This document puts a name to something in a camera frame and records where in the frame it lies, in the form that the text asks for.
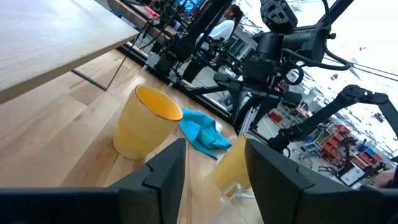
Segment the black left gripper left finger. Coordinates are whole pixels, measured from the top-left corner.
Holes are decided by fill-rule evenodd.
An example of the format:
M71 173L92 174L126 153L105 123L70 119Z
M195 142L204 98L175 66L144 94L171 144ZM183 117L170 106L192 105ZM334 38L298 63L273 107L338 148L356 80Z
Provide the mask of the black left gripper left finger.
M120 224L177 224L185 181L186 140L178 138L113 183Z

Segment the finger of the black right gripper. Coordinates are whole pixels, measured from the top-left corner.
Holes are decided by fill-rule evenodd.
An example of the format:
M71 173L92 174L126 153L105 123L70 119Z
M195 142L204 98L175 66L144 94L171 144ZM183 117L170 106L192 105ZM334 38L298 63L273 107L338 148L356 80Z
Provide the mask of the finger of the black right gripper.
M260 103L260 107L257 111L256 116L249 125L249 129L257 129L257 125L260 122L260 120L273 108L276 108L279 102L280 98L265 96Z
M233 100L233 107L231 110L231 122L232 122L232 124L235 124L236 118L238 115L238 111L239 111L239 106L242 101L241 86L240 85L230 85L229 93L232 96L232 100Z

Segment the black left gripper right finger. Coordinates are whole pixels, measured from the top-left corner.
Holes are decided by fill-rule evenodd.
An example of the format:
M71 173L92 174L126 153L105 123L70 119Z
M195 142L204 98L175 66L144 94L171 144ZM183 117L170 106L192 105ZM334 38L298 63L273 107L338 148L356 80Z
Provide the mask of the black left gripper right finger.
M264 223L295 224L300 194L314 186L300 165L255 139L246 141L245 160Z

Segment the tall yellow ceramic mug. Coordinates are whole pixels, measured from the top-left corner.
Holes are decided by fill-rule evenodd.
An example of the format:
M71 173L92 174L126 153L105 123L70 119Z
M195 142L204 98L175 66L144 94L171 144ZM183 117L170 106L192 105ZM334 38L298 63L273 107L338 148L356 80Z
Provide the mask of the tall yellow ceramic mug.
M245 160L246 137L240 135L213 170L213 180L220 190L226 190L233 182L244 189L251 187Z

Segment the wide yellow ceramic mug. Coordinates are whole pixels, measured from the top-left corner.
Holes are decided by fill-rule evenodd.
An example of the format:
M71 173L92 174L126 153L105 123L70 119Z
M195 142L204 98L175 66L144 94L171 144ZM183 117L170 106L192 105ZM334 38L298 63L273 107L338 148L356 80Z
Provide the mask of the wide yellow ceramic mug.
M114 148L125 158L142 159L171 135L182 118L182 109L171 97L149 85L139 85L119 115Z

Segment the black metal shelf leg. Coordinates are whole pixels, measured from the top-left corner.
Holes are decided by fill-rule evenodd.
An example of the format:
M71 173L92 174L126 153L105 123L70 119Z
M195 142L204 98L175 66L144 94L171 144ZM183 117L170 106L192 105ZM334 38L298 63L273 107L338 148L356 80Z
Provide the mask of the black metal shelf leg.
M144 31L144 29L145 29L149 24L150 24L150 22L147 21L147 22L144 24L144 26L140 29L138 35L132 40L132 42L131 42L131 44L130 44L128 50L127 50L128 53L132 50L132 48L134 47L135 43L137 42L139 36L142 34L142 32ZM93 84L94 86L100 88L101 90L107 91L108 88L111 86L112 82L114 81L114 79L116 78L116 75L117 75L118 72L120 71L120 69L121 69L121 67L122 67L122 65L123 65L123 63L125 62L126 59L127 59L127 56L125 55L124 58L123 58L123 60L122 60L121 63L119 64L119 67L116 69L114 75L112 76L112 78L111 78L111 80L110 80L110 82L108 83L107 86L102 85L101 83L99 83L99 82L97 82L96 80L94 80L94 79L92 79L92 78L86 76L85 74L79 72L78 70L72 70L72 73L74 73L75 75L78 75L79 77L85 79L86 81L90 82L91 84Z

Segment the blue cloth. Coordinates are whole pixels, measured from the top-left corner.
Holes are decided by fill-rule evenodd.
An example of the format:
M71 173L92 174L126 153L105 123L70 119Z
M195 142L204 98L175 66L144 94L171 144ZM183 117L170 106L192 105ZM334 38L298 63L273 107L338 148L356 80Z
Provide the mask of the blue cloth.
M217 130L216 121L210 116L186 108L182 109L182 113L180 129L197 151L217 160L216 150L227 151L232 146L232 143Z

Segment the person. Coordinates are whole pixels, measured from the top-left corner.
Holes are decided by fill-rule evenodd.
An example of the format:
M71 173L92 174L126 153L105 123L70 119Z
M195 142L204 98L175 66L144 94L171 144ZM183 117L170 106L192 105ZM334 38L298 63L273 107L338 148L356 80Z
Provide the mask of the person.
M208 36L214 40L219 40L220 38L228 40L239 25L243 15L243 11L238 5L230 5L223 14L224 21L215 26Z

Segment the red storage shelving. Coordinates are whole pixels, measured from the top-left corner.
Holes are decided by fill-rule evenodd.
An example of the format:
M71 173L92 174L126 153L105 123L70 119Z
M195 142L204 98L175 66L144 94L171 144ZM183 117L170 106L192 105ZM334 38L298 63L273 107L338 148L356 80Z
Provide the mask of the red storage shelving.
M367 167L376 167L382 162L382 157L375 150L367 146L367 142L360 140L342 124L333 124L326 130L326 134L319 140L320 152L324 160L332 163L337 168L342 168L346 161L344 143L348 139L349 161L356 167L364 170Z

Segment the background wooden workbench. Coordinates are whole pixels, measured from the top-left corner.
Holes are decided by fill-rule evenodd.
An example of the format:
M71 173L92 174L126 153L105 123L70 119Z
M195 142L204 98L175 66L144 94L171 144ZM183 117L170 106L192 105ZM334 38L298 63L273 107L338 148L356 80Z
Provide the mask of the background wooden workbench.
M155 19L144 9L144 6L129 4L125 0L107 0L107 3L114 11L115 15L127 19L139 29L143 28L147 21L155 23ZM170 26L167 26L159 35L161 29L151 27L149 24L146 25L144 31L149 37L157 37L157 40L160 43L168 41L171 37L177 34L176 30Z

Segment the black aluminium table frame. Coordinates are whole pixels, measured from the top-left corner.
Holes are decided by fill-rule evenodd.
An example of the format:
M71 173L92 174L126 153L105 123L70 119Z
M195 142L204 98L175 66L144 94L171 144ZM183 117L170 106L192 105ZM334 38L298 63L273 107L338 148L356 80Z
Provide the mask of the black aluminium table frame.
M146 65L147 57L144 56L142 53L139 53L138 50L129 49L128 44L124 44L121 47L117 48L122 54L130 58L131 60L135 61L141 66ZM211 98L205 96L205 94L209 93L216 93L221 91L226 91L227 88L225 86L209 86L209 87L191 87L187 84L184 84L180 81L173 81L170 75L165 75L163 72L156 68L152 68L148 66L147 70L149 73L160 81L164 82L165 84L172 84L172 88L178 90L179 92L183 93L185 96L189 97L191 100L195 101L199 105L203 106L210 112L214 113L227 123L234 125L236 115L233 115L227 109L223 109L220 105L216 104L215 101L212 101Z

